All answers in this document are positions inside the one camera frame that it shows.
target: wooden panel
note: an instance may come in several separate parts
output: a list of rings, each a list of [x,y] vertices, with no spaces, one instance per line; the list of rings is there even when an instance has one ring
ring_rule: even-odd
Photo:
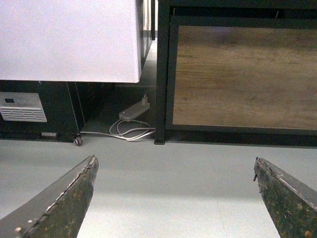
[[[317,129],[317,30],[180,26],[173,124]]]

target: gray floor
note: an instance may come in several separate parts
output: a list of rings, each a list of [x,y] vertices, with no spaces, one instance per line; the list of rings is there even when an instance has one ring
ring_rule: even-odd
[[[256,156],[317,190],[317,150],[310,148],[157,146],[88,135],[82,147],[0,140],[0,218],[90,154],[100,168],[79,238],[278,238],[253,182]]]

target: power strip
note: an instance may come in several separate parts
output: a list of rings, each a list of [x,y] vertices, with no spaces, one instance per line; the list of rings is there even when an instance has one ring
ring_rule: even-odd
[[[121,120],[133,120],[148,109],[150,109],[150,103],[148,102],[148,97],[145,95],[141,101],[120,112],[119,118]]]

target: white cable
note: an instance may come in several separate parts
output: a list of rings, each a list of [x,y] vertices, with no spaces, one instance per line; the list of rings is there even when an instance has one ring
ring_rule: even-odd
[[[147,93],[150,92],[150,90],[146,91],[145,94],[143,95],[143,97],[145,97],[147,95]]]
[[[133,128],[133,129],[130,129],[126,132],[123,132],[123,133],[120,133],[120,130],[119,130],[119,125],[123,122],[130,122],[130,121],[133,121],[133,122],[138,122],[138,123],[142,123],[142,124],[146,124],[148,127],[140,127],[140,128]],[[112,128],[116,126],[116,130],[117,130],[117,133],[118,134],[115,134],[113,133],[111,130]],[[139,130],[144,130],[144,132],[136,135],[136,136],[133,136],[133,137],[124,137],[124,135],[126,134],[129,134],[133,131],[139,131]],[[118,138],[118,139],[122,139],[122,140],[126,140],[126,141],[136,141],[138,139],[141,139],[147,135],[150,135],[150,134],[153,134],[155,132],[155,128],[154,127],[151,127],[150,124],[148,124],[147,122],[144,122],[144,121],[139,121],[139,120],[118,120],[116,121],[114,124],[112,124],[112,126],[109,128],[109,134],[107,133],[102,133],[102,132],[93,132],[93,131],[82,131],[81,134],[97,134],[97,135],[105,135],[105,136],[110,136],[110,137],[114,137],[114,138]]]

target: worn green metal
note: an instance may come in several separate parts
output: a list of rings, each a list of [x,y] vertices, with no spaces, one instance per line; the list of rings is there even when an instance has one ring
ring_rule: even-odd
[[[75,238],[93,196],[98,160],[92,155],[0,220],[4,238]]]
[[[254,170],[281,238],[317,238],[317,192],[265,159]]]

